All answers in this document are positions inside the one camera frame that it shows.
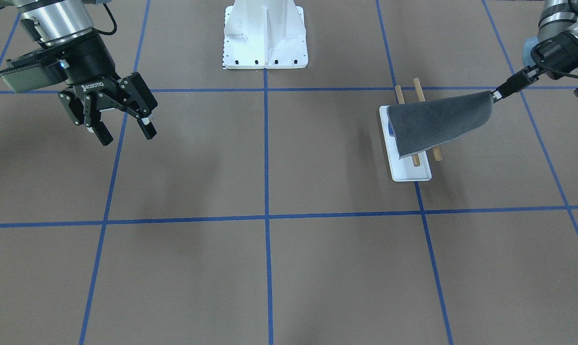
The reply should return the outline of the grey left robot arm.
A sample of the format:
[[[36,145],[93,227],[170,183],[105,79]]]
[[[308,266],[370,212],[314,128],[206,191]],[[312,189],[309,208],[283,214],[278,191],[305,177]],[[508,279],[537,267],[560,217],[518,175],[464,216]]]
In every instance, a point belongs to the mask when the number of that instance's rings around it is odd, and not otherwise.
[[[492,92],[494,102],[522,91],[543,74],[552,80],[578,80],[578,0],[546,0],[537,36],[526,39],[522,61],[525,67]],[[574,95],[578,98],[578,87]]]

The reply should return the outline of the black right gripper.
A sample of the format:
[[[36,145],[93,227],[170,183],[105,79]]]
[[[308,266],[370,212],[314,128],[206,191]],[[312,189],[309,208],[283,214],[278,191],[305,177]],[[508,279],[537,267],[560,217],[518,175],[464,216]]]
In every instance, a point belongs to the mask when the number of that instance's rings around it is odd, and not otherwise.
[[[74,125],[85,126],[103,146],[109,146],[114,140],[101,120],[96,96],[77,93],[82,92],[82,85],[85,85],[86,90],[103,88],[113,96],[123,92],[125,112],[137,120],[145,138],[151,140],[157,135],[151,120],[152,111],[158,106],[157,99],[138,72],[129,74],[118,83],[116,64],[98,30],[92,29],[59,48],[59,56],[68,66],[65,73],[69,87],[58,92],[58,98]]]

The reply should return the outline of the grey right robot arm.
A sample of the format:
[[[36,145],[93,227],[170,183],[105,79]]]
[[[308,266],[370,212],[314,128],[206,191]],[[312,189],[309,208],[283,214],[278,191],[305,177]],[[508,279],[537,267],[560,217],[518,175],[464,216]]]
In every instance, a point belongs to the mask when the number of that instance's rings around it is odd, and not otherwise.
[[[0,9],[14,6],[19,23],[39,48],[6,61],[0,79],[13,92],[28,92],[65,83],[58,98],[76,126],[86,126],[103,146],[113,137],[102,121],[102,112],[126,112],[148,139],[157,131],[151,122],[158,102],[142,75],[120,77],[116,64],[86,9],[85,0],[0,0]]]

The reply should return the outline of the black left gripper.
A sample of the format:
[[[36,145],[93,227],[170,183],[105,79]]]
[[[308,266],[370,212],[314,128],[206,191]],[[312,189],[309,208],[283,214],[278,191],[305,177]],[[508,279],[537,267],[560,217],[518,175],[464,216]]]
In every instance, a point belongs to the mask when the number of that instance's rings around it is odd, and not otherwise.
[[[578,69],[578,39],[572,34],[557,34],[538,43],[530,55],[539,67],[526,66],[510,76],[491,92],[494,103],[536,83],[541,70],[549,75],[560,75]]]

